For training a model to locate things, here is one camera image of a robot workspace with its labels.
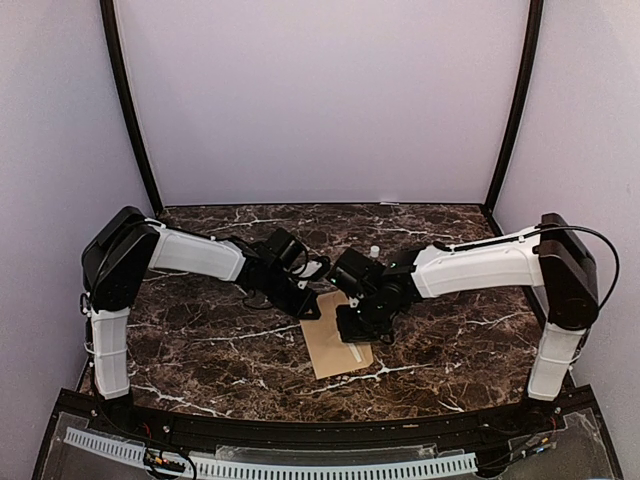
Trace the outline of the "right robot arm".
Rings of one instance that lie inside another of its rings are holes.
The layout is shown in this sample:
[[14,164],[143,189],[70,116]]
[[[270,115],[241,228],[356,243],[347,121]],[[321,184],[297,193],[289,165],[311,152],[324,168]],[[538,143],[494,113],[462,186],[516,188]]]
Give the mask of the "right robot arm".
[[345,343],[395,340],[393,321],[423,300],[457,292],[511,286],[544,290],[548,314],[526,389],[510,413],[521,434],[534,432],[549,416],[569,368],[610,297],[601,295],[594,256],[581,234],[614,245],[593,229],[569,225],[556,213],[539,224],[492,239],[458,245],[434,242],[396,254],[389,265],[349,248],[328,273],[347,298],[336,309]]

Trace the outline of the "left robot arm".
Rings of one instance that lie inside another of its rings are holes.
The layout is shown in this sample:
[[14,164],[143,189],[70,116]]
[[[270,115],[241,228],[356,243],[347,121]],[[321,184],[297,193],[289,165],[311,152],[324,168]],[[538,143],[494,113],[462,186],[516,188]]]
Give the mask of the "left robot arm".
[[199,275],[259,293],[268,305],[298,320],[317,320],[311,283],[330,270],[326,256],[311,256],[293,234],[278,228],[266,239],[216,238],[170,228],[134,206],[120,209],[81,254],[80,309],[87,319],[86,348],[93,385],[108,400],[101,417],[120,436],[141,427],[130,391],[128,322],[142,286],[157,277]]

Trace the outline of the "brown paper envelope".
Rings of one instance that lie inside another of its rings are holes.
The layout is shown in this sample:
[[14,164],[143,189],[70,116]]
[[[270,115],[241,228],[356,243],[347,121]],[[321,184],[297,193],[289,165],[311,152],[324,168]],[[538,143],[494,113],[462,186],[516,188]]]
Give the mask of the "brown paper envelope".
[[360,365],[355,362],[349,343],[343,343],[340,339],[336,308],[347,304],[347,298],[340,291],[322,294],[318,297],[321,317],[318,320],[300,321],[314,375],[318,380],[364,369],[373,363],[369,343],[356,343],[367,350],[368,362]]

